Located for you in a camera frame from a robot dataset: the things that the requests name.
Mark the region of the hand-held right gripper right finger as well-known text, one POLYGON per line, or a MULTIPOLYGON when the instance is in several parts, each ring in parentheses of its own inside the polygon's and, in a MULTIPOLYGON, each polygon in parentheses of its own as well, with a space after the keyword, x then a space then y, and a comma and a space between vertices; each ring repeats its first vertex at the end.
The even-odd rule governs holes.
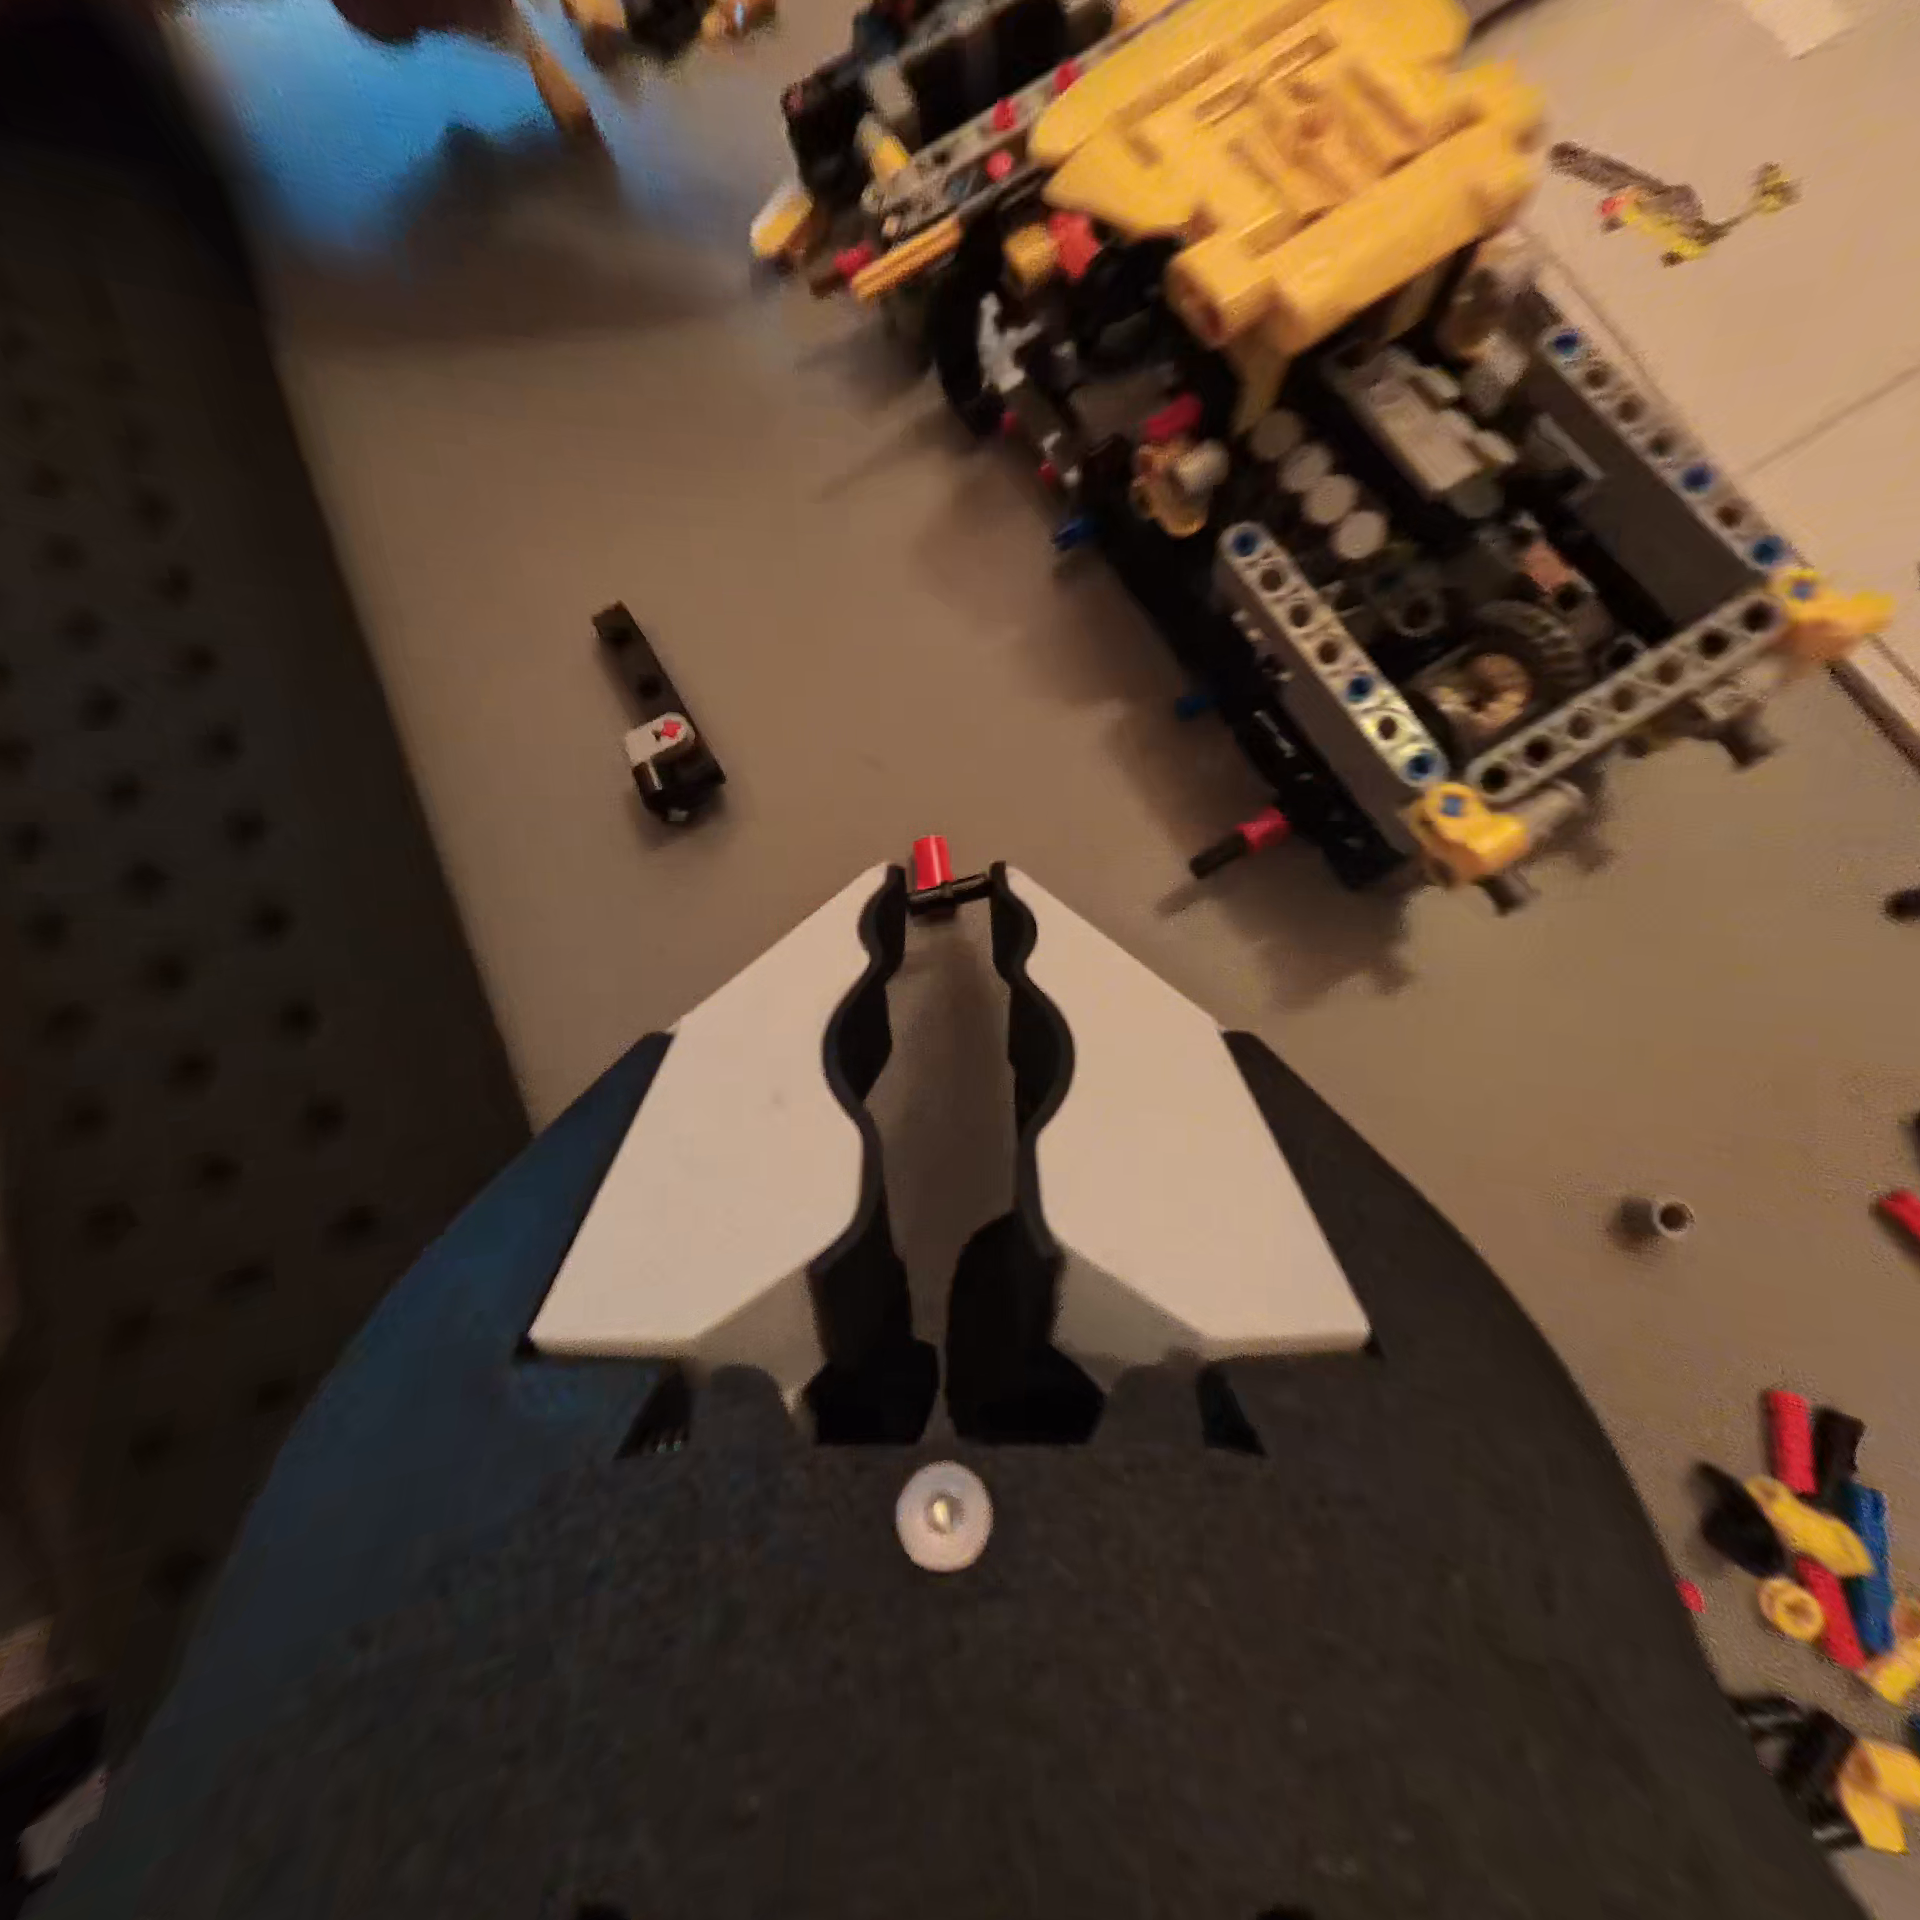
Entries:
POLYGON ((1370 1310, 1229 1030, 1024 869, 991 874, 991 944, 1044 1348, 1098 1384, 1362 1350, 1370 1310))

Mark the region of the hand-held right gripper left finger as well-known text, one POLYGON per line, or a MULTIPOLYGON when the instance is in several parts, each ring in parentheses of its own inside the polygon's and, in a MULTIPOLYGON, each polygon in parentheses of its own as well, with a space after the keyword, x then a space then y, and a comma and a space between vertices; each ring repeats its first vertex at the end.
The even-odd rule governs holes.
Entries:
POLYGON ((906 870, 879 862, 671 1028, 532 1350, 754 1369, 794 1400, 909 1348, 869 1104, 901 957, 906 870))

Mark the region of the red bush with black axle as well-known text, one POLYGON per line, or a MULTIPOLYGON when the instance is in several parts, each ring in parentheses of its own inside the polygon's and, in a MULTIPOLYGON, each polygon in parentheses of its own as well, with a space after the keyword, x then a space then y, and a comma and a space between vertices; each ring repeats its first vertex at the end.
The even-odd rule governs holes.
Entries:
POLYGON ((945 834, 922 834, 911 844, 911 886, 906 909, 917 919, 945 919, 994 895, 994 874, 959 874, 945 834))

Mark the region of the black toy beam with holes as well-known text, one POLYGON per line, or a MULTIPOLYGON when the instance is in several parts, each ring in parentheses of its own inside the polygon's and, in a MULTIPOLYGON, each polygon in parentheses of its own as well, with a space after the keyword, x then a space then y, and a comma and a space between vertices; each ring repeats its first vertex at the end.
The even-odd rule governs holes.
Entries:
POLYGON ((612 604, 612 606, 597 610, 593 622, 594 622, 594 635, 603 653, 603 661, 612 667, 612 675, 620 683, 628 706, 635 709, 630 727, 638 727, 640 721, 648 721, 652 714, 680 711, 695 726, 699 738, 709 746, 709 765, 699 767, 699 772, 702 772, 699 780, 674 782, 667 790, 640 788, 635 780, 640 806, 661 826, 671 826, 671 828, 682 828, 682 826, 702 820, 720 802, 726 780, 729 780, 720 754, 713 751, 709 727, 687 706, 667 661, 661 659, 657 647, 651 642, 648 631, 638 622, 638 616, 630 613, 628 604, 612 604))

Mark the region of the grey desk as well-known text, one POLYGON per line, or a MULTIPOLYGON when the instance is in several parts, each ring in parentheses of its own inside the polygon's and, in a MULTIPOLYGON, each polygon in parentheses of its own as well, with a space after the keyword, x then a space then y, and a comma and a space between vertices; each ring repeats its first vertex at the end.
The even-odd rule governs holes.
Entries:
POLYGON ((498 56, 326 2, 193 2, 304 458, 484 968, 554 1121, 648 1028, 879 857, 1009 857, 1248 1028, 1477 1240, 1668 1536, 1741 1378, 1824 1341, 1916 1470, 1916 767, 1845 678, 1741 770, 1677 744, 1495 915, 1356 895, 1299 844, 1189 880, 1261 802, 1028 468, 895 337, 760 279, 780 83, 850 2, 671 75, 581 57, 612 169, 498 56), (628 604, 729 780, 661 826, 594 635, 628 604), (1625 1194, 1685 1240, 1617 1232, 1625 1194))

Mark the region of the small heap of coloured pins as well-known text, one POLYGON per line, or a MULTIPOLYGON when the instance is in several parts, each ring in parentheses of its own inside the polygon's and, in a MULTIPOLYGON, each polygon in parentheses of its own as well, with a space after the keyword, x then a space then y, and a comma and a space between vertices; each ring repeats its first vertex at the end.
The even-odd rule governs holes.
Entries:
POLYGON ((1715 1579, 1779 1678, 1730 1704, 1768 1779, 1842 1861, 1916 1864, 1916 1473, 1824 1350, 1776 1341, 1685 1456, 1696 1617, 1715 1579))

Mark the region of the open instruction booklet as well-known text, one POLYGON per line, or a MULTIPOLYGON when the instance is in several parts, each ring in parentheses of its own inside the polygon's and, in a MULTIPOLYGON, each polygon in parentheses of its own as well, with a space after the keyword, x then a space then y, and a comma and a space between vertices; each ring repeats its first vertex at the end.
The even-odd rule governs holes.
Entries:
POLYGON ((1544 89, 1553 138, 1715 217, 1768 158, 1801 187, 1685 268, 1562 177, 1536 231, 1812 566, 1893 593, 1847 683, 1916 746, 1916 2, 1517 2, 1481 44, 1544 89))

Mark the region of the partly built yellow toy car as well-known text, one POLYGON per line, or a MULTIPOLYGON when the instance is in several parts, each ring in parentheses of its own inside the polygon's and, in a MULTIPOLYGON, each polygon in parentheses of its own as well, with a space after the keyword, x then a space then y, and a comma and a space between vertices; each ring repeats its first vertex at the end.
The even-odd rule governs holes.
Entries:
POLYGON ((1012 437, 1348 889, 1481 891, 1619 757, 1754 767, 1769 706, 1892 616, 1845 593, 1681 414, 1542 291, 1544 173, 1689 268, 1715 217, 1477 61, 1461 2, 867 2, 780 95, 760 268, 895 323, 977 441, 1012 437))

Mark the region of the pile of loose building pieces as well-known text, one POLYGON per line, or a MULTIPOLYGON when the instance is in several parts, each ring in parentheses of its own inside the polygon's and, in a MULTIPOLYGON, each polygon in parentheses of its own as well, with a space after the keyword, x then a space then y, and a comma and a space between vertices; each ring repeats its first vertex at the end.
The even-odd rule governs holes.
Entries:
POLYGON ((780 2, 507 2, 504 33, 528 69, 554 125, 567 133, 594 128, 594 108, 560 56, 564 30, 594 69, 630 57, 671 65, 699 43, 733 43, 769 30, 780 2))

